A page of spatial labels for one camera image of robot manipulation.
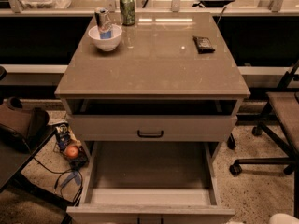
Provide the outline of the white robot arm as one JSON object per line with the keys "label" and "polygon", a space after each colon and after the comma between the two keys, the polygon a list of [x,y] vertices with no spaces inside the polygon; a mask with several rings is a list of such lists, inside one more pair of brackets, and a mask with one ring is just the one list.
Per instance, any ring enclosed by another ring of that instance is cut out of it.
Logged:
{"label": "white robot arm", "polygon": [[270,217],[268,224],[299,224],[299,219],[287,214],[274,214]]}

